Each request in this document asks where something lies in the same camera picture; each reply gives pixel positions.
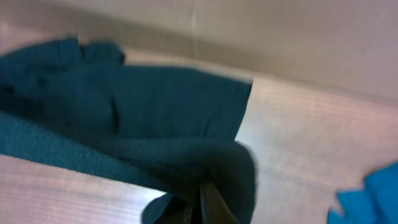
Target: wall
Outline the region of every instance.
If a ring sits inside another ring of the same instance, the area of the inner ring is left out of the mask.
[[[30,26],[58,26],[398,103],[397,1],[0,1]]]

